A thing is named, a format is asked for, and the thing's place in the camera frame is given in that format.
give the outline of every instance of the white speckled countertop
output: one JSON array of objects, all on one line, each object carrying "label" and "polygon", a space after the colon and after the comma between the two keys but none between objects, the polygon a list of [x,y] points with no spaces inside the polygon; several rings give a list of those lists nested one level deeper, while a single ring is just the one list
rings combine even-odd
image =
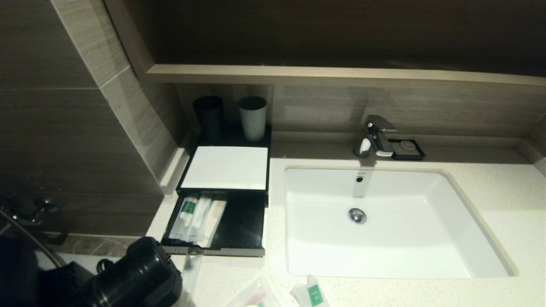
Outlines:
[{"label": "white speckled countertop", "polygon": [[[516,276],[489,279],[323,278],[331,306],[544,306],[545,177],[515,150],[424,147],[423,162],[375,161],[378,169],[435,169],[449,173],[470,200]],[[195,304],[225,306],[260,275],[283,306],[298,306],[289,291],[304,276],[286,270],[284,170],[289,167],[358,169],[346,144],[274,144],[270,163],[269,208],[264,226],[264,258],[206,256]],[[148,235],[161,239],[176,195],[165,197]],[[173,260],[182,268],[184,256]]]}]

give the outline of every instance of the shelf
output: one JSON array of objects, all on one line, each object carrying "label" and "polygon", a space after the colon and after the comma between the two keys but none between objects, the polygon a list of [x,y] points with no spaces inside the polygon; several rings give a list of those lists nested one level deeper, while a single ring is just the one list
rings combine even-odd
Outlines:
[{"label": "shelf", "polygon": [[546,86],[546,7],[421,1],[105,2],[142,81]]}]

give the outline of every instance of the black soap dish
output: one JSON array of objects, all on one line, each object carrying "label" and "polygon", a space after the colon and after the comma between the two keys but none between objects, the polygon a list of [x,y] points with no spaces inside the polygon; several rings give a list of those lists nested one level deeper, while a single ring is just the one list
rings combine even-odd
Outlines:
[{"label": "black soap dish", "polygon": [[425,153],[414,140],[389,140],[393,147],[392,155],[394,160],[421,161]]}]

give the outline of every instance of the white sink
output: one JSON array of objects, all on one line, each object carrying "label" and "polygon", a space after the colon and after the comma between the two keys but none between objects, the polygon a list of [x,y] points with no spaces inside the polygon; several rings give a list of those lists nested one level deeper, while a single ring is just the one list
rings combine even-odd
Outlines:
[{"label": "white sink", "polygon": [[[363,181],[357,183],[359,176]],[[441,172],[292,168],[286,170],[286,201],[287,263],[293,275],[513,275]],[[352,208],[366,214],[365,223],[351,220]]]}]

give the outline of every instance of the faucet handle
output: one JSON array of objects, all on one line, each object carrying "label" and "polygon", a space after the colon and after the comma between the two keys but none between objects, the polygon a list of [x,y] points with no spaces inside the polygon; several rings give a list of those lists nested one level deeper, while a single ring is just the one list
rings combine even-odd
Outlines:
[{"label": "faucet handle", "polygon": [[394,125],[379,115],[368,115],[366,117],[366,129],[375,129],[381,132],[398,131]]}]

